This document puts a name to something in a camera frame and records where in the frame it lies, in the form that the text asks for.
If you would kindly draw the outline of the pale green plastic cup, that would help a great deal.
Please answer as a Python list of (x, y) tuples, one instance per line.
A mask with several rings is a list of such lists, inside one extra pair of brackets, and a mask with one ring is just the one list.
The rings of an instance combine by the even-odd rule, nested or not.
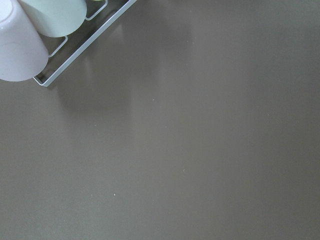
[(20, 0), (19, 3), (36, 30), (51, 38), (73, 33), (87, 15), (84, 0)]

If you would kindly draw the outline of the pink plastic cup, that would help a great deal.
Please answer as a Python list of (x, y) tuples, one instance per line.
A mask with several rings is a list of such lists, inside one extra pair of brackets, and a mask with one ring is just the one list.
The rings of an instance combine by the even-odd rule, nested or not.
[(16, 0), (0, 2), (0, 79), (20, 82), (38, 75), (47, 65), (48, 50)]

